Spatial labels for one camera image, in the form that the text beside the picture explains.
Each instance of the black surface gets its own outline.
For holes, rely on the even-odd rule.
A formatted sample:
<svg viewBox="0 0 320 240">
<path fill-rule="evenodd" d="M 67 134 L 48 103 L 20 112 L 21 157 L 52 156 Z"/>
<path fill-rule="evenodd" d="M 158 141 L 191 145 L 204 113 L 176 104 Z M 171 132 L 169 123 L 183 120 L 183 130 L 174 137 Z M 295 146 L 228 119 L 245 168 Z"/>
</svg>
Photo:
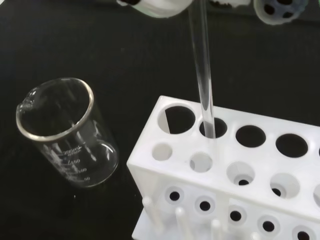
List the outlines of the black surface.
<svg viewBox="0 0 320 240">
<path fill-rule="evenodd" d="M 319 26 L 209 16 L 217 106 L 319 125 Z M 120 149 L 114 176 L 71 187 L 16 130 L 30 89 L 58 77 L 93 88 Z M 126 161 L 160 95 L 199 101 L 188 15 L 152 19 L 84 1 L 0 6 L 0 238 L 129 240 L 142 210 Z"/>
</svg>

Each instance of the white plastic peg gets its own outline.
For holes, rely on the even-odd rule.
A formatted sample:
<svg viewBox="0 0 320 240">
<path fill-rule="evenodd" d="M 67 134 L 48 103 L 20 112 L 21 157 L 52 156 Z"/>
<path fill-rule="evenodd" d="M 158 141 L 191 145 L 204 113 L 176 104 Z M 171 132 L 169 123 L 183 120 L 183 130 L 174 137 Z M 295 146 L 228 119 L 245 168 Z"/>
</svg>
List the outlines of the white plastic peg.
<svg viewBox="0 0 320 240">
<path fill-rule="evenodd" d="M 211 240 L 223 240 L 222 226 L 218 219 L 211 221 Z"/>
<path fill-rule="evenodd" d="M 164 223 L 160 218 L 158 211 L 155 209 L 152 199 L 148 196 L 145 196 L 142 199 L 142 204 L 144 210 L 148 215 L 149 219 L 152 221 L 154 228 L 158 234 L 162 233 L 165 229 Z"/>
<path fill-rule="evenodd" d="M 251 240 L 262 240 L 260 234 L 255 231 L 251 233 L 250 237 L 251 237 Z"/>
<path fill-rule="evenodd" d="M 188 221 L 186 210 L 183 207 L 177 207 L 175 209 L 175 217 L 182 237 L 181 239 L 194 240 L 194 236 L 191 232 L 191 226 Z"/>
</svg>

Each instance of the transparent glass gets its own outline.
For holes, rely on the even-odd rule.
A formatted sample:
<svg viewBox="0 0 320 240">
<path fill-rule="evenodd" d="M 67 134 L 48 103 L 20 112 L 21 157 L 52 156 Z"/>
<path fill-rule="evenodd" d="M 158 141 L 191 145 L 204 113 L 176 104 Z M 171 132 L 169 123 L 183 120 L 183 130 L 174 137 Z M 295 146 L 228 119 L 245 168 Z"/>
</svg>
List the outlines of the transparent glass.
<svg viewBox="0 0 320 240">
<path fill-rule="evenodd" d="M 119 162 L 92 89 L 76 78 L 58 78 L 32 89 L 16 109 L 19 131 L 72 184 L 105 181 Z"/>
</svg>

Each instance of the test tube rack base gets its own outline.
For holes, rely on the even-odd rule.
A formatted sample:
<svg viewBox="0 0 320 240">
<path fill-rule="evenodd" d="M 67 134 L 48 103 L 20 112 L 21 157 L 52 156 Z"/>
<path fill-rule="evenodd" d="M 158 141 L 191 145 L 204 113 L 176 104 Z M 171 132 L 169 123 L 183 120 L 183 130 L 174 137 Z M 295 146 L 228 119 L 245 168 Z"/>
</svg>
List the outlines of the test tube rack base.
<svg viewBox="0 0 320 240">
<path fill-rule="evenodd" d="M 144 206 L 133 239 L 320 240 L 320 127 L 213 111 L 209 139 L 200 103 L 157 101 L 127 162 Z"/>
</svg>

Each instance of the white object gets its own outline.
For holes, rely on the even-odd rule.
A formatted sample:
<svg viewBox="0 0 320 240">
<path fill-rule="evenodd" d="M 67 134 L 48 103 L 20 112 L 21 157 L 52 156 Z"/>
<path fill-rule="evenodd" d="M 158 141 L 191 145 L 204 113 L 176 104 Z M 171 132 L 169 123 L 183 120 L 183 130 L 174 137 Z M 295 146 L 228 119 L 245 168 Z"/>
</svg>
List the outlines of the white object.
<svg viewBox="0 0 320 240">
<path fill-rule="evenodd" d="M 195 116 L 193 126 L 181 134 L 169 133 L 165 110 L 174 106 Z M 152 199 L 164 231 L 156 234 L 143 211 L 132 237 L 303 240 L 308 235 L 310 240 L 320 240 L 320 127 L 221 107 L 214 107 L 214 113 L 226 123 L 227 131 L 208 139 L 199 131 L 199 103 L 159 98 L 127 166 L 142 197 Z M 263 130 L 261 146 L 245 147 L 237 141 L 237 131 L 247 125 Z M 298 158 L 280 153 L 276 141 L 284 134 L 302 137 L 307 153 Z M 249 184 L 239 185 L 241 180 Z M 278 189 L 281 197 L 272 189 Z M 183 214 L 177 214 L 177 208 Z M 181 232 L 187 228 L 181 230 L 182 223 L 189 225 L 184 238 Z"/>
<path fill-rule="evenodd" d="M 192 0 L 141 0 L 133 8 L 154 18 L 169 18 L 185 10 Z"/>
</svg>

